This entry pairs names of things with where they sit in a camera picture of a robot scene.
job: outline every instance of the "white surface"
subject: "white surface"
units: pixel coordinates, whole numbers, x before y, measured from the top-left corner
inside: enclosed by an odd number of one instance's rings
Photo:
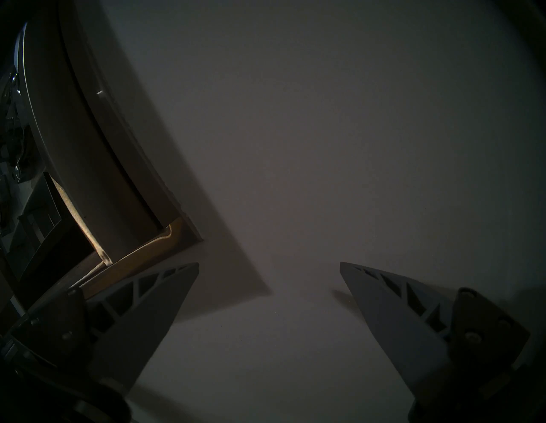
[[[469,285],[538,333],[518,301],[544,286],[546,87],[493,6],[104,6],[166,132],[82,15],[99,64],[205,239],[172,260],[201,264],[182,315],[247,274],[271,290],[173,325],[140,423],[406,421],[410,392],[334,298],[340,260]]]

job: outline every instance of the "gray plastic part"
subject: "gray plastic part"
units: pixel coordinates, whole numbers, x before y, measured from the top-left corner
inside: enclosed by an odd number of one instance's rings
[[[138,275],[88,300],[91,334],[98,338],[90,375],[96,380],[113,379],[129,391],[169,331],[198,274],[199,264],[192,263]]]
[[[452,374],[448,357],[453,302],[426,285],[370,267],[341,263],[340,273],[370,331],[426,406]]]

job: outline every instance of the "white wall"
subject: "white wall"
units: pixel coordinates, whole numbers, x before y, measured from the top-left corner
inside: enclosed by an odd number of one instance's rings
[[[115,0],[110,29],[81,3],[127,121],[205,239],[171,260],[201,275],[133,391],[137,417],[405,421],[412,396],[340,260],[474,287],[536,340],[546,86],[492,5]]]

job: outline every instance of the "screw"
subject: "screw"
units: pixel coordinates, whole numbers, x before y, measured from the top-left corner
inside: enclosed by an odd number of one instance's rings
[[[482,335],[473,330],[466,331],[465,338],[471,344],[480,344],[482,342]]]
[[[465,289],[464,291],[461,291],[461,295],[465,296],[467,298],[476,298],[476,294],[473,293],[472,291],[468,290],[468,289]]]
[[[508,320],[501,317],[498,320],[498,326],[503,329],[510,329],[512,327],[512,323],[510,323]]]

